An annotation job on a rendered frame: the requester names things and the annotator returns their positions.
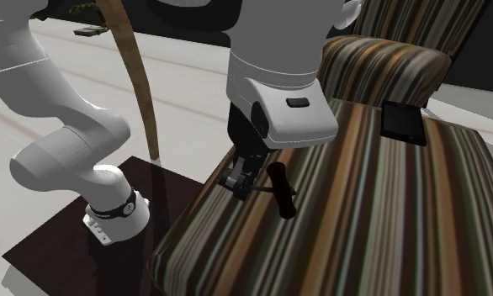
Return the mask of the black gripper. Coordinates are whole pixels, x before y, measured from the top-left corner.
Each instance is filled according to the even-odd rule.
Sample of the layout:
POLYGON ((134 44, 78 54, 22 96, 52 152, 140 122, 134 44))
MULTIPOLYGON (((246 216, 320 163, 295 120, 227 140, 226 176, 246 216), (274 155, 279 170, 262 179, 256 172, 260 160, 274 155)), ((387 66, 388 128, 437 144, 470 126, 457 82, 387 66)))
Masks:
POLYGON ((267 148, 249 119, 233 103, 230 104, 227 132, 235 147, 233 167, 224 170, 219 185, 244 201, 272 150, 267 148))

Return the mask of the striped sofa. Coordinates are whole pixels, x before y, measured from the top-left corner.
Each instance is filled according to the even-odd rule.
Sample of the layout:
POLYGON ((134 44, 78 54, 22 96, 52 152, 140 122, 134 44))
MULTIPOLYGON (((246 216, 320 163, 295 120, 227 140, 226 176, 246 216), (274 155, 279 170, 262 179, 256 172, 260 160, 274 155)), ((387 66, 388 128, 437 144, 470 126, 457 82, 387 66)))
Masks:
POLYGON ((268 154, 297 209, 219 185, 235 147, 147 264, 163 296, 493 296, 493 158, 422 116, 427 145, 380 135, 383 101, 427 106, 489 0, 345 0, 317 79, 336 136, 268 154))

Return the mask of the curved wooden pole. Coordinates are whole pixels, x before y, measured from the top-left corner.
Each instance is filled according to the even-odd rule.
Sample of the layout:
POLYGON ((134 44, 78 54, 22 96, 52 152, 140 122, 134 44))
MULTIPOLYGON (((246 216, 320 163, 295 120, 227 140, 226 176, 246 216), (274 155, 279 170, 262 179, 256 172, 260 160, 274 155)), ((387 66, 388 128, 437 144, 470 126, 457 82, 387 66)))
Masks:
POLYGON ((95 0, 95 2, 107 20, 132 83, 145 129, 149 156, 152 161, 159 161, 160 150, 150 84, 124 5, 121 0, 95 0))

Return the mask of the black phone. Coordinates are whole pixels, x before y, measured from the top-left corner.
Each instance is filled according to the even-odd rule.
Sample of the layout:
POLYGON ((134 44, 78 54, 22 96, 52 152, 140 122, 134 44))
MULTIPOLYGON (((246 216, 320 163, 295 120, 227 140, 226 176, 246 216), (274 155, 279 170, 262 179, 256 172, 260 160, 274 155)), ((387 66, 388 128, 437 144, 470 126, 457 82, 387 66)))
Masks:
POLYGON ((383 101, 380 135, 413 145, 426 146, 427 138, 421 109, 408 104, 383 101))

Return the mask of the dark red handled corkscrew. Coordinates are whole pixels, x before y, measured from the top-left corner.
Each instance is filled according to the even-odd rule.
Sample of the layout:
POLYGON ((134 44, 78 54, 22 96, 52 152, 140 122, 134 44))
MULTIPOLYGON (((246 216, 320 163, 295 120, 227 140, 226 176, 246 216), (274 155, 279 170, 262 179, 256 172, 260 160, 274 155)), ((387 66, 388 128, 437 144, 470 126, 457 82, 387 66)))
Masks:
POLYGON ((283 219, 292 219, 297 213, 293 202, 293 196, 297 193, 289 185, 285 164, 278 161, 273 162, 267 166, 266 173, 269 176, 272 187, 252 186, 251 190, 272 193, 278 204, 280 217, 283 219))

